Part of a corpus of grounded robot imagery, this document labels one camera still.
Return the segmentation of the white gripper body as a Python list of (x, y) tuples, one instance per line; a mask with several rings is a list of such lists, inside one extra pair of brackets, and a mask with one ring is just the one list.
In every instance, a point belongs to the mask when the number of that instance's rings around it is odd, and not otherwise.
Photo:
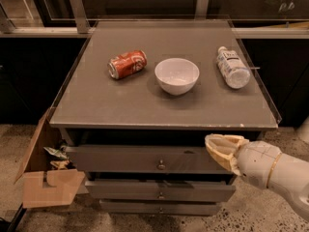
[(242, 180), (259, 189), (266, 189), (271, 167), (282, 154), (281, 150), (264, 141), (253, 141), (237, 153)]

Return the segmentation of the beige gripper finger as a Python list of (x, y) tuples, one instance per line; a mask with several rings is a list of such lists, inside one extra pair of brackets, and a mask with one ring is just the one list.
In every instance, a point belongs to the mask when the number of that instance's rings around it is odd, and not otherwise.
[(248, 142), (248, 139), (239, 135), (210, 134), (205, 138), (207, 149), (223, 156), (234, 155)]
[(238, 149), (228, 146), (211, 146), (207, 145), (207, 150), (211, 157), (224, 169), (236, 175), (240, 175), (236, 153)]

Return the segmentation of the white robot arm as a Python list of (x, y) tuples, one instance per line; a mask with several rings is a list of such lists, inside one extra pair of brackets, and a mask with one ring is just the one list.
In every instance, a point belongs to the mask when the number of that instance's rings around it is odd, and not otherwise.
[(282, 196), (309, 221), (308, 161), (284, 154), (265, 141), (249, 141), (239, 135), (209, 134), (205, 144), (210, 156), (224, 169), (251, 186)]

